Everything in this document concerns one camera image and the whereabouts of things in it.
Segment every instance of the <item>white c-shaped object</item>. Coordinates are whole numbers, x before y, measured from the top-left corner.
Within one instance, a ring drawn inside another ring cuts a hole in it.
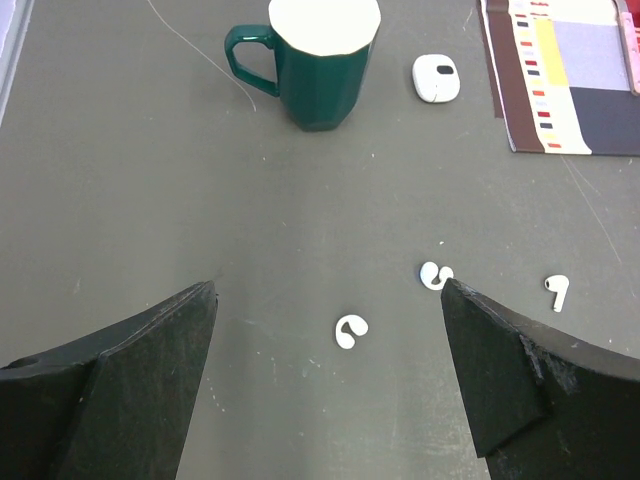
[[[346,315],[336,323],[336,343],[340,348],[350,350],[356,344],[355,338],[351,334],[342,331],[345,324],[349,325],[351,331],[358,337],[363,336],[369,331],[369,325],[364,318],[358,315]]]
[[[440,283],[433,283],[436,277]],[[442,290],[449,278],[453,278],[453,270],[449,267],[438,268],[433,262],[425,263],[420,269],[420,280],[429,290]]]
[[[553,302],[553,311],[562,311],[562,305],[569,289],[569,279],[564,275],[553,275],[544,281],[544,286],[547,290],[556,294],[556,300]]]

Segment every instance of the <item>scratch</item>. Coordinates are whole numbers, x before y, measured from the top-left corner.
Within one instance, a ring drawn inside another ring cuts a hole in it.
[[[209,57],[207,57],[205,55],[205,53],[200,50],[198,47],[196,47],[193,43],[191,43],[189,40],[187,40],[187,38],[182,35],[180,32],[178,32],[175,28],[173,28],[171,25],[169,25],[167,23],[167,21],[162,18],[162,15],[160,15],[160,12],[158,12],[158,10],[156,9],[156,7],[153,5],[153,3],[151,3],[151,0],[147,0],[147,3],[149,4],[149,6],[151,7],[151,9],[153,10],[153,12],[156,14],[156,16],[160,19],[160,21],[164,24],[165,27],[167,27],[169,30],[171,30],[171,32],[175,33],[178,38],[182,39],[187,45],[189,45],[191,48],[193,48],[196,52],[198,52],[200,55],[202,55],[202,57],[205,58],[205,60],[207,60],[211,65],[213,65],[214,67],[216,67],[218,70],[220,70],[220,72],[222,72],[224,74],[225,77],[227,77],[229,80],[231,80],[233,83],[235,83],[238,88],[240,90],[242,90],[244,92],[244,94],[247,96],[247,98],[249,99],[249,101],[251,102],[251,106],[253,107],[253,111],[257,112],[258,110],[256,109],[256,104],[253,101],[253,98],[251,98],[251,95],[249,95],[249,92],[247,92],[247,90],[240,85],[240,83],[238,81],[236,81],[235,78],[233,78],[231,75],[229,75],[227,72],[225,72],[222,67],[220,67],[220,65],[218,65],[216,62],[214,62],[213,60],[211,60]]]
[[[467,15],[467,19],[464,21],[464,25],[462,25],[462,31],[467,31],[467,25],[469,24],[469,20],[471,19],[471,15],[473,15],[473,8],[469,10],[469,15]]]
[[[613,244],[613,241],[611,240],[611,237],[609,236],[609,232],[607,232],[607,229],[604,227],[604,225],[602,223],[602,220],[600,220],[600,217],[598,217],[598,214],[596,213],[595,209],[593,208],[593,205],[591,205],[591,202],[589,201],[589,199],[585,195],[584,190],[582,190],[582,187],[578,183],[578,180],[576,179],[576,176],[573,174],[573,172],[571,171],[571,168],[569,167],[569,164],[565,160],[564,155],[560,155],[560,158],[562,158],[562,162],[564,163],[564,166],[567,167],[567,170],[569,170],[569,174],[571,175],[571,178],[573,179],[573,182],[576,184],[576,187],[578,187],[578,190],[580,190],[580,194],[582,195],[582,198],[584,198],[585,202],[587,202],[587,205],[589,206],[589,210],[591,210],[591,213],[593,213],[593,216],[596,217],[596,220],[598,221],[598,224],[600,225],[600,228],[602,228],[602,231],[604,232],[604,235],[607,237],[609,245],[611,246],[611,250],[615,254],[616,258],[618,259],[618,263],[620,265],[622,265],[622,259],[620,258],[620,255],[618,255],[618,250],[616,250],[616,246]]]
[[[573,161],[571,161],[571,159],[567,159],[567,162],[569,162],[569,165],[571,165],[573,167],[573,169],[576,171],[576,173],[578,175],[580,175],[580,178],[582,178],[584,180],[584,183],[586,183],[587,185],[589,185],[589,188],[591,188],[591,190],[593,190],[594,192],[596,192],[598,194],[599,197],[602,196],[602,194],[598,191],[598,189],[596,187],[594,187],[593,185],[591,185],[591,182],[589,182],[589,180],[587,180],[584,175],[582,175],[582,172],[580,170],[578,170],[578,167],[576,167],[576,164],[573,163]]]

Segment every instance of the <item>mug handle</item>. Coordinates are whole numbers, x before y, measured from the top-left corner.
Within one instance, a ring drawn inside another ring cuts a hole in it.
[[[236,55],[233,53],[234,47],[243,42],[261,43],[269,50],[273,50],[275,35],[273,28],[268,25],[236,25],[229,30],[227,37],[224,39],[224,52],[227,55],[231,71],[236,77],[269,95],[279,97],[280,89],[276,82],[267,80],[238,63]]]

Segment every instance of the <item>cup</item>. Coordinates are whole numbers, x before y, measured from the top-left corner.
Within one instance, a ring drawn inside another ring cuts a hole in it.
[[[270,25],[238,25],[224,42],[233,74],[280,97],[305,131],[333,130],[347,118],[360,94],[380,26],[376,0],[271,0]],[[242,42],[273,50],[276,81],[238,63]]]

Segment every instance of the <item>colorful fabric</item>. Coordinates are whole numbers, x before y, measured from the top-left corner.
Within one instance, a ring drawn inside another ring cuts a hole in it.
[[[480,4],[513,151],[640,155],[640,97],[629,87],[612,0]]]

